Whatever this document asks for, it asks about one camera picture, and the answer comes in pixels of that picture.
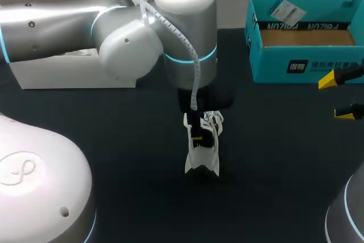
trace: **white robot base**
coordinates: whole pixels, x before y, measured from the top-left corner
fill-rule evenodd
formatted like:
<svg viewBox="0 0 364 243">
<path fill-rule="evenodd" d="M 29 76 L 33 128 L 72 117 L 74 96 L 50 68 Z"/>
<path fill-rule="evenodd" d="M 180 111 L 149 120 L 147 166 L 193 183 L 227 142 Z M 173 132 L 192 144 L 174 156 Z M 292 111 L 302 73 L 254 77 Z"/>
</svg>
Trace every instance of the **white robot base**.
<svg viewBox="0 0 364 243">
<path fill-rule="evenodd" d="M 0 115 L 0 242 L 94 243 L 92 176 L 67 138 Z"/>
</svg>

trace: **white platform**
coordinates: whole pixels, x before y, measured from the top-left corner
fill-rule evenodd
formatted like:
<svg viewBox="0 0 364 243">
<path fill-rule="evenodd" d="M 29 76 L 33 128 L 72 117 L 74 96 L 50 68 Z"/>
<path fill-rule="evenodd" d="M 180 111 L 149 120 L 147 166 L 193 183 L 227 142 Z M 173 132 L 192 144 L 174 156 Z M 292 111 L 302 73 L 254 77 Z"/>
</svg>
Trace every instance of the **white platform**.
<svg viewBox="0 0 364 243">
<path fill-rule="evenodd" d="M 96 50 L 10 63 L 23 89 L 135 88 L 137 81 L 117 81 L 100 67 Z"/>
</svg>

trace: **label on box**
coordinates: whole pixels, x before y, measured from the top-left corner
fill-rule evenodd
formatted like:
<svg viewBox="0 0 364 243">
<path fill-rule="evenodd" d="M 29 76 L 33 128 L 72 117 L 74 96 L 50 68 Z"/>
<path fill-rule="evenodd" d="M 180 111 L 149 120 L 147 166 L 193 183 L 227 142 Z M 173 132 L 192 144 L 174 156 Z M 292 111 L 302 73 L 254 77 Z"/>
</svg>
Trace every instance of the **label on box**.
<svg viewBox="0 0 364 243">
<path fill-rule="evenodd" d="M 271 15 L 272 17 L 293 27 L 306 15 L 306 12 L 287 0 L 283 0 Z"/>
<path fill-rule="evenodd" d="M 308 60 L 291 60 L 288 64 L 287 73 L 304 73 Z"/>
</svg>

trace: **screw hole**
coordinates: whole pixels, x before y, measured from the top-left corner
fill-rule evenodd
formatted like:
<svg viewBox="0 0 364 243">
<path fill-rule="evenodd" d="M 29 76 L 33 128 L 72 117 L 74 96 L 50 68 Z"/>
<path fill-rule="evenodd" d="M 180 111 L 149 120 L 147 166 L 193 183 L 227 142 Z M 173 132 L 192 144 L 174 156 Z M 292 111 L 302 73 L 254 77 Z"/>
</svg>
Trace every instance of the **screw hole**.
<svg viewBox="0 0 364 243">
<path fill-rule="evenodd" d="M 60 213 L 61 213 L 62 217 L 68 217 L 69 216 L 69 211 L 68 211 L 68 208 L 66 208 L 66 207 L 62 207 L 61 210 L 60 210 Z"/>
</svg>

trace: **white cable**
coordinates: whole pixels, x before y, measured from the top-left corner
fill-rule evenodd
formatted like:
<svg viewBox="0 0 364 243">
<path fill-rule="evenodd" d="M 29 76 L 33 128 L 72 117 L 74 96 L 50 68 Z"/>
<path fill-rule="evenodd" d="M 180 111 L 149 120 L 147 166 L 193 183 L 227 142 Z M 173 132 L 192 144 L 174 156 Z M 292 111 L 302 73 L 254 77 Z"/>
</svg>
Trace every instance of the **white cable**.
<svg viewBox="0 0 364 243">
<path fill-rule="evenodd" d="M 191 109 L 197 110 L 197 91 L 200 86 L 200 78 L 201 78 L 201 67 L 200 67 L 200 60 L 198 59 L 197 52 L 193 48 L 190 41 L 187 39 L 187 37 L 180 32 L 170 21 L 168 21 L 160 12 L 156 10 L 152 5 L 150 5 L 146 0 L 131 0 L 134 5 L 142 5 L 145 6 L 145 9 L 149 11 L 151 14 L 155 16 L 156 19 L 158 19 L 164 26 L 166 26 L 173 34 L 176 35 L 176 37 L 181 40 L 183 45 L 188 50 L 189 54 L 191 55 L 191 58 L 193 60 L 193 63 L 195 65 L 195 79 L 193 81 L 193 87 L 192 87 L 192 93 L 191 93 Z"/>
<path fill-rule="evenodd" d="M 139 1 L 139 6 L 140 6 L 140 12 L 142 13 L 142 18 L 143 18 L 143 22 L 144 24 L 149 27 L 149 18 L 147 15 L 147 11 L 146 11 L 146 5 L 145 3 L 147 3 L 146 0 L 138 0 Z"/>
</svg>

